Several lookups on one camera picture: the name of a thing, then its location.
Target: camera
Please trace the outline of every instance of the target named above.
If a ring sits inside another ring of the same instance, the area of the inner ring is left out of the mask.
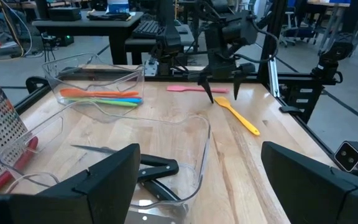
[[[334,159],[342,170],[350,173],[358,172],[358,142],[344,141],[335,152]]]

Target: gray floor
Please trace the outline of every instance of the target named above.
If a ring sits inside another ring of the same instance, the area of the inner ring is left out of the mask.
[[[204,37],[200,36],[201,50],[205,49]],[[263,43],[263,37],[258,38],[258,43]],[[108,45],[107,37],[75,37],[75,43],[69,47],[61,47],[54,51],[56,58],[64,58],[85,52],[97,53]],[[300,72],[310,72],[318,62],[318,46],[299,42],[296,46],[288,48],[280,47],[278,57],[290,64]],[[261,49],[256,45],[243,47],[238,53],[252,58],[259,58]],[[104,51],[100,57],[106,62],[111,61],[110,50]],[[206,65],[205,55],[193,57],[192,65]],[[44,58],[21,58],[18,60],[0,62],[0,85],[24,86],[26,78],[31,76],[43,76],[41,69]],[[279,72],[290,72],[284,64],[278,62]],[[345,104],[358,111],[358,48],[351,58],[340,62],[339,70],[344,75],[344,82],[336,86],[327,86],[326,90],[339,98]],[[25,90],[5,90],[12,103],[17,103],[26,96]],[[309,121],[312,130],[332,149],[336,150],[344,140],[358,141],[358,117],[349,112],[330,97],[323,95]]]

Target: yellow spatula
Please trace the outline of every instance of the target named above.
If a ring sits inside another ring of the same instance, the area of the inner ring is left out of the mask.
[[[244,117],[242,117],[235,109],[233,109],[233,107],[231,107],[230,101],[227,100],[225,97],[223,96],[218,96],[214,98],[215,102],[217,102],[219,105],[229,109],[229,111],[231,111],[234,116],[236,116],[236,118],[238,120],[241,121],[241,123],[254,135],[260,135],[259,131],[257,128],[255,128],[254,125],[252,125],[249,121],[247,121]]]

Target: orange spatula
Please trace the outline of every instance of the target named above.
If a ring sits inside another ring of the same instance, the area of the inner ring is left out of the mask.
[[[64,88],[60,90],[63,97],[117,97],[117,96],[136,96],[138,91],[83,91],[76,88]]]
[[[259,130],[255,128],[248,120],[246,120],[241,114],[239,114],[233,107],[231,107],[230,101],[227,100],[223,96],[218,96],[214,98],[215,102],[217,102],[220,106],[223,106],[236,116],[236,118],[254,135],[260,135]]]

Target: red grater handle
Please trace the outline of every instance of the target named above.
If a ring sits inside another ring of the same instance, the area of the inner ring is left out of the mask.
[[[38,145],[38,138],[34,137],[29,141],[27,147],[35,150],[37,148],[37,145]],[[14,167],[19,170],[22,169],[27,164],[27,162],[31,159],[33,154],[34,154],[33,152],[26,150],[26,152],[23,153],[23,155],[17,160]],[[0,176],[0,188],[3,187],[11,178],[12,178],[12,174],[8,170],[5,171]]]

